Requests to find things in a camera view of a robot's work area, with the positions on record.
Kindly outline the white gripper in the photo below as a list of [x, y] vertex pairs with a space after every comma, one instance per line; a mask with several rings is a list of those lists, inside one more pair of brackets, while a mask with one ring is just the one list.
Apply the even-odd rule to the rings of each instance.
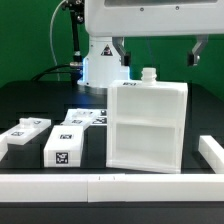
[[130, 65], [123, 37], [197, 35], [187, 65], [197, 66], [208, 35], [224, 33], [224, 0], [85, 0], [91, 36], [113, 37], [121, 65]]

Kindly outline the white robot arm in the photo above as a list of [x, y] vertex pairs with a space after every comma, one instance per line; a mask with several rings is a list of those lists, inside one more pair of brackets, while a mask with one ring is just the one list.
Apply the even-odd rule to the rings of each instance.
[[89, 34], [83, 87], [106, 88], [129, 78], [126, 37], [194, 35], [187, 61], [195, 66], [208, 36], [224, 33], [224, 0], [64, 0], [62, 6]]

